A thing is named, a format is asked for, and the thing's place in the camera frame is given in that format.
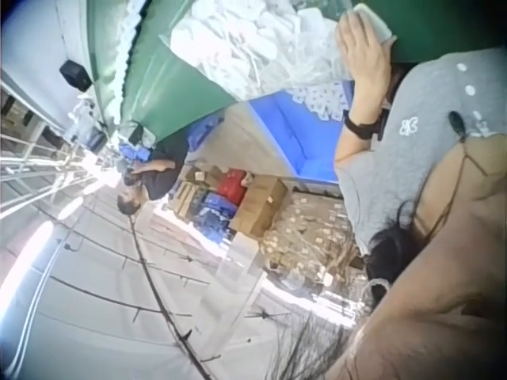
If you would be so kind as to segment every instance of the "floor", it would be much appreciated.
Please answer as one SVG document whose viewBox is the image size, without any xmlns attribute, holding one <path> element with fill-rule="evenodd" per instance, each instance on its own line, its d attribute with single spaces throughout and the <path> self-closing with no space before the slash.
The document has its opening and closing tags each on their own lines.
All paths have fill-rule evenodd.
<svg viewBox="0 0 507 380">
<path fill-rule="evenodd" d="M 244 169 L 251 173 L 293 177 L 292 169 L 263 132 L 246 103 L 238 103 L 225 112 L 225 120 L 206 139 L 202 147 L 189 155 L 221 169 Z"/>
</svg>

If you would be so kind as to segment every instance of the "green awning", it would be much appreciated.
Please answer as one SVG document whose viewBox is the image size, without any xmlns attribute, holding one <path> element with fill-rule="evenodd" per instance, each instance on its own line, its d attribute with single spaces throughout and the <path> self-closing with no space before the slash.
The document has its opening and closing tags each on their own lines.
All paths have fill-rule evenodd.
<svg viewBox="0 0 507 380">
<path fill-rule="evenodd" d="M 318 6 L 325 17 L 337 19 L 347 2 L 350 1 L 301 0 L 300 5 Z M 484 20 L 475 19 L 475 14 L 470 12 L 478 0 L 363 2 L 376 11 L 398 36 L 393 50 L 395 62 L 420 62 L 450 51 L 475 50 L 499 43 L 485 27 Z M 97 93 L 103 110 L 112 99 L 109 85 L 114 75 L 116 36 L 127 3 L 128 0 L 88 1 L 93 76 L 98 78 Z M 131 52 L 122 119 L 140 122 L 158 139 L 234 103 L 234 99 L 218 85 L 176 57 L 160 38 L 160 35 L 169 37 L 168 31 L 192 3 L 193 0 L 152 0 Z"/>
<path fill-rule="evenodd" d="M 133 119 L 158 139 L 234 103 L 221 87 L 181 61 L 162 42 L 192 0 L 153 0 L 132 52 L 122 119 Z"/>
<path fill-rule="evenodd" d="M 89 0 L 86 2 L 88 47 L 95 82 L 98 107 L 108 125 L 112 115 L 107 105 L 113 99 L 111 83 L 114 78 L 116 46 L 120 23 L 125 19 L 128 0 Z"/>
</svg>

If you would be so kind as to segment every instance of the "black shirt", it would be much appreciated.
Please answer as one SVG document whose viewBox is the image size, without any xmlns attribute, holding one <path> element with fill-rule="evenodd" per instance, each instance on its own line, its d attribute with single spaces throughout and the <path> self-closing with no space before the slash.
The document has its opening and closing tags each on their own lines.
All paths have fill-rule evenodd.
<svg viewBox="0 0 507 380">
<path fill-rule="evenodd" d="M 142 182 L 150 200 L 159 200 L 174 186 L 185 164 L 189 152 L 188 128 L 185 127 L 157 143 L 151 153 L 151 160 L 171 160 L 175 169 L 163 172 L 149 171 L 142 174 Z"/>
</svg>

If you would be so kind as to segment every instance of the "man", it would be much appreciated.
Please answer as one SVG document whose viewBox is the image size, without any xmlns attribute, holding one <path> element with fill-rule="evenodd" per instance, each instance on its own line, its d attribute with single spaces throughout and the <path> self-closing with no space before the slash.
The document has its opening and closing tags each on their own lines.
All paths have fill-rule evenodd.
<svg viewBox="0 0 507 380">
<path fill-rule="evenodd" d="M 148 200 L 160 200 L 176 183 L 189 152 L 188 128 L 158 142 L 150 161 L 135 165 L 117 198 L 120 212 L 135 215 Z"/>
</svg>

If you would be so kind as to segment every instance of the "red bag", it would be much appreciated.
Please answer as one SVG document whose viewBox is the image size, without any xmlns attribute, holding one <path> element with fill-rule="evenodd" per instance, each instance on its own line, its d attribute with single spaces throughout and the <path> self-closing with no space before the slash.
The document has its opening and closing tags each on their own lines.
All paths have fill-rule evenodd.
<svg viewBox="0 0 507 380">
<path fill-rule="evenodd" d="M 239 206 L 246 193 L 246 187 L 241 185 L 241 181 L 245 177 L 245 170 L 230 169 L 220 181 L 217 193 Z"/>
</svg>

